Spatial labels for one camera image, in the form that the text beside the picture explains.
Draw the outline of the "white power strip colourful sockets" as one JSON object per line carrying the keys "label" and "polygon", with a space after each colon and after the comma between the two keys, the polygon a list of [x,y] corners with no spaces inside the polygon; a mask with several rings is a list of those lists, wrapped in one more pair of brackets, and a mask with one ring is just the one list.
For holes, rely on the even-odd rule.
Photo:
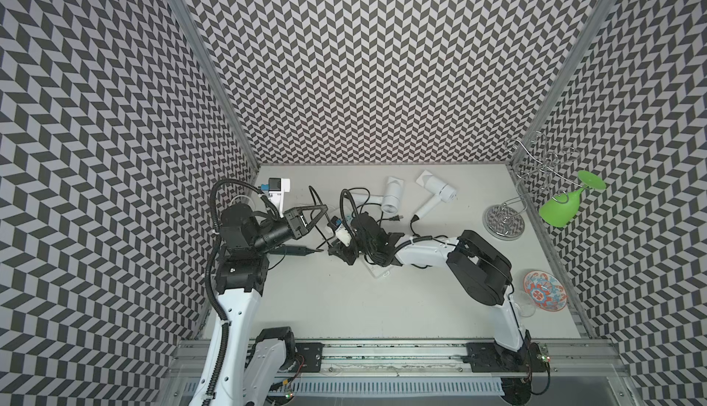
{"label": "white power strip colourful sockets", "polygon": [[368,271],[368,273],[370,273],[370,275],[374,279],[383,278],[383,277],[389,275],[390,274],[390,267],[392,267],[392,265],[390,265],[388,267],[380,267],[380,266],[368,264],[367,262],[365,262],[365,257],[364,257],[364,254],[362,253],[362,250],[361,250],[361,247],[359,244],[359,238],[358,238],[359,229],[362,229],[363,227],[368,227],[369,230],[373,230],[372,226],[374,224],[377,224],[379,227],[381,227],[380,221],[377,218],[373,218],[373,216],[370,216],[370,214],[368,214],[368,212],[366,212],[366,211],[361,212],[358,210],[353,210],[353,208],[349,207],[349,205],[345,205],[344,208],[335,207],[335,209],[333,209],[333,212],[331,213],[331,216],[330,216],[330,219],[328,222],[328,228],[330,229],[331,234],[333,234],[333,240],[331,241],[331,243],[334,240],[337,240],[337,238],[335,238],[335,236],[334,236],[334,230],[336,229],[336,227],[339,225],[340,222],[344,223],[344,225],[346,226],[346,229],[349,230],[349,232],[351,233],[351,235],[353,237],[352,242],[356,245],[357,249],[359,249],[359,256],[358,256],[355,264],[357,262],[359,262],[359,264],[362,264],[362,266],[364,266],[366,271]]}

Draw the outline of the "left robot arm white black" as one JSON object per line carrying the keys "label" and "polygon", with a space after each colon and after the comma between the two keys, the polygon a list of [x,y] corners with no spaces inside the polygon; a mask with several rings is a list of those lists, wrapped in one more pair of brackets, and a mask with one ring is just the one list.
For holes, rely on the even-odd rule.
{"label": "left robot arm white black", "polygon": [[204,285],[218,320],[191,404],[264,405],[277,391],[289,400],[289,387],[305,365],[291,328],[264,329],[254,342],[250,330],[271,268],[269,254],[309,234],[328,207],[315,204],[280,211],[263,190],[252,187],[264,212],[246,204],[219,210],[217,196],[229,184],[250,188],[246,181],[221,179],[209,194],[215,238]]}

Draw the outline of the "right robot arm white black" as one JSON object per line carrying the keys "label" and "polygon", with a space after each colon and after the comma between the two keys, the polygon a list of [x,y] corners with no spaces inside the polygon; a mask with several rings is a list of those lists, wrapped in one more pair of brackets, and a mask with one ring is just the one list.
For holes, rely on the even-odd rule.
{"label": "right robot arm white black", "polygon": [[339,195],[339,214],[330,219],[333,238],[327,241],[329,255],[346,264],[358,258],[373,266],[445,268],[451,271],[465,293],[493,309],[493,344],[500,358],[520,360],[528,356],[531,336],[513,298],[512,264],[486,239],[473,230],[456,238],[444,235],[403,238],[388,233],[355,201],[349,189]]}

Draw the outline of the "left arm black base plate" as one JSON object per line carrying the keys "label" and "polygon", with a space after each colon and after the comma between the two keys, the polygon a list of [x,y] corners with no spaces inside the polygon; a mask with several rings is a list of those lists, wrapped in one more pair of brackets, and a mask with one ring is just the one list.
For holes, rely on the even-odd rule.
{"label": "left arm black base plate", "polygon": [[295,356],[281,367],[280,373],[319,373],[323,358],[324,343],[296,342]]}

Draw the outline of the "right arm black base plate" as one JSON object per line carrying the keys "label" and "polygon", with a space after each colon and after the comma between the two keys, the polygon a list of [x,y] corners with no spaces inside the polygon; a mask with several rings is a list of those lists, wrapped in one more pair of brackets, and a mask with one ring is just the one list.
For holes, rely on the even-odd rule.
{"label": "right arm black base plate", "polygon": [[474,342],[466,344],[466,352],[461,361],[475,373],[544,373],[550,364],[537,343],[514,352],[494,342]]}

